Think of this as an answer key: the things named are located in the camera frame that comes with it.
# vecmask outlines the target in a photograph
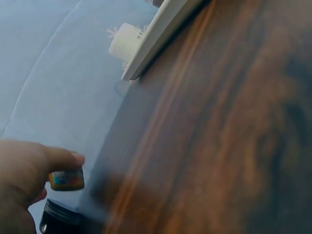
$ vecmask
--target dark wood surface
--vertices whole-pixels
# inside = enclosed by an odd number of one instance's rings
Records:
[[[103,233],[312,233],[311,12],[310,0],[202,8],[107,137]]]

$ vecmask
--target black lid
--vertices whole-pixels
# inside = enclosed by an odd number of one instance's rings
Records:
[[[51,199],[45,203],[44,211],[60,221],[72,225],[79,225],[82,219],[82,215],[75,209]]]

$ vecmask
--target fingernail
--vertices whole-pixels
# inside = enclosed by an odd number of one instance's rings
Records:
[[[71,152],[71,153],[72,153],[72,155],[76,158],[77,163],[78,163],[79,165],[82,165],[82,164],[84,163],[84,161],[85,161],[85,159],[86,159],[86,157],[85,157],[84,155],[79,154],[79,153],[77,153],[77,152]]]

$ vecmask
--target white container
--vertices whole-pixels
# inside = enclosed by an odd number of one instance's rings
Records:
[[[131,61],[141,45],[143,36],[143,30],[124,23],[112,41],[109,48],[110,55],[125,62]]]

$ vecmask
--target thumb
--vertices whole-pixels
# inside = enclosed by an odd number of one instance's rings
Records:
[[[45,155],[49,172],[76,169],[85,161],[84,155],[57,147],[47,147]]]

